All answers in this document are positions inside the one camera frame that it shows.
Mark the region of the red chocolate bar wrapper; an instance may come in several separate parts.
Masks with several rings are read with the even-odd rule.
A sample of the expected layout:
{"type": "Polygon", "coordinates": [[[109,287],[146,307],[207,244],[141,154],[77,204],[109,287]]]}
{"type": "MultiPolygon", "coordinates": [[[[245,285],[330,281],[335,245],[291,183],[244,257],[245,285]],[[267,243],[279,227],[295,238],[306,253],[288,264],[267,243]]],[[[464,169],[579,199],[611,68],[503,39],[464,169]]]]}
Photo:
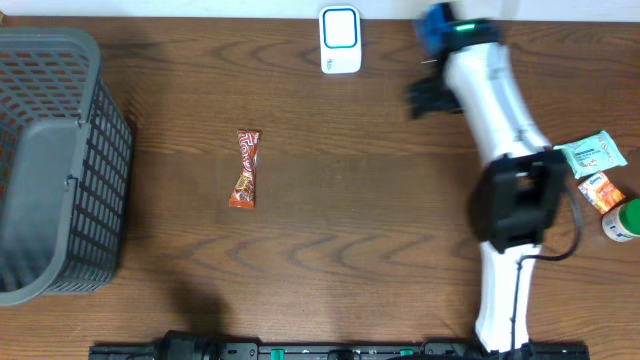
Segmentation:
{"type": "Polygon", "coordinates": [[[242,171],[229,199],[229,206],[254,209],[256,205],[256,167],[262,133],[258,130],[237,131],[242,171]]]}

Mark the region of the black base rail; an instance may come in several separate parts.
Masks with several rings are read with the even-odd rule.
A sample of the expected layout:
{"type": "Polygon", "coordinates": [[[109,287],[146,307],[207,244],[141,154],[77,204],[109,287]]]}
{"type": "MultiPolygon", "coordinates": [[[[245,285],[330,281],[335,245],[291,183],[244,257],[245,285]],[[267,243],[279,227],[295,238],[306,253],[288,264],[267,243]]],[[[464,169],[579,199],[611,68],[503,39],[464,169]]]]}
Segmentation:
{"type": "Polygon", "coordinates": [[[513,352],[486,352],[477,344],[428,341],[421,344],[260,344],[220,342],[169,331],[147,344],[96,344],[89,360],[589,360],[582,344],[533,344],[513,352]]]}

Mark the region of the teal toilet tissue pack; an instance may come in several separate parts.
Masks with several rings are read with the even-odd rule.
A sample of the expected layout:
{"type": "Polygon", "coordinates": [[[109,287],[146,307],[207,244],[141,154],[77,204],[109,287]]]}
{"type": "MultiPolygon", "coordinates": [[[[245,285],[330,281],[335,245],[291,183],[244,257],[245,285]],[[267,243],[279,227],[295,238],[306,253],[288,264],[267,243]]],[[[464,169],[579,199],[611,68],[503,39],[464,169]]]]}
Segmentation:
{"type": "Polygon", "coordinates": [[[563,153],[575,179],[628,164],[606,131],[575,142],[555,145],[553,149],[563,153]]]}

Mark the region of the green lid jar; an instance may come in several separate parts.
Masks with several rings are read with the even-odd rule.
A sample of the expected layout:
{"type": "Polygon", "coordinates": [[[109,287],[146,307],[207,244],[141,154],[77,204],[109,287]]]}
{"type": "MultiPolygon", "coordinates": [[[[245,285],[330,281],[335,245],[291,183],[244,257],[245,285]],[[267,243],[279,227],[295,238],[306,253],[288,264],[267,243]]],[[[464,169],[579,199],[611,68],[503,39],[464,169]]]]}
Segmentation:
{"type": "Polygon", "coordinates": [[[607,237],[617,242],[628,242],[640,235],[640,199],[636,198],[616,206],[602,218],[602,229],[607,237]]]}

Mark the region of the small orange snack box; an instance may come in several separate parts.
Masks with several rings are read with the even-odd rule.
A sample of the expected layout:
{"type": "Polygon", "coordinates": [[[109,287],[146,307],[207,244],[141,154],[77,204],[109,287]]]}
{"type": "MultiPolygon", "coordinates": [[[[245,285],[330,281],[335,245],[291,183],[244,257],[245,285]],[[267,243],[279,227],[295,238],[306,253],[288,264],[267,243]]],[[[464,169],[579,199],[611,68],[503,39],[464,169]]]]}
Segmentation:
{"type": "Polygon", "coordinates": [[[606,214],[625,198],[625,195],[603,172],[593,174],[584,180],[578,189],[601,214],[606,214]]]}

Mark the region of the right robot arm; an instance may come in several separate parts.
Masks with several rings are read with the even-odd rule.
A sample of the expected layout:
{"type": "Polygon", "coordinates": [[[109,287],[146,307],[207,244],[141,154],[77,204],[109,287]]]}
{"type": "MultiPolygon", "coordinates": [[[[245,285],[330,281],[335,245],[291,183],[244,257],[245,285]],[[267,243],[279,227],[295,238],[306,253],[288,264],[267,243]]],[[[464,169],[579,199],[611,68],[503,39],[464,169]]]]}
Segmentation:
{"type": "Polygon", "coordinates": [[[462,20],[444,2],[416,20],[415,32],[435,68],[408,89],[412,118],[463,114],[480,155],[481,175],[468,201],[482,261],[474,326],[480,354],[536,359],[541,354],[527,329],[530,283],[569,166],[531,117],[497,23],[462,20]]]}

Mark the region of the grey plastic mesh basket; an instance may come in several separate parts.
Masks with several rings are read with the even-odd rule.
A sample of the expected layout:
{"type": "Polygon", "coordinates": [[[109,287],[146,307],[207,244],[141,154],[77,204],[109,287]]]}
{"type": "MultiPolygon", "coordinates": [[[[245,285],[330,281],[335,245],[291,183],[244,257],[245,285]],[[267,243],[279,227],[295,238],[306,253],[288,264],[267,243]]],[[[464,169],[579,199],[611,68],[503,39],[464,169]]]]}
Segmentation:
{"type": "Polygon", "coordinates": [[[1,302],[86,294],[119,263],[134,136],[72,28],[1,32],[1,302]]]}

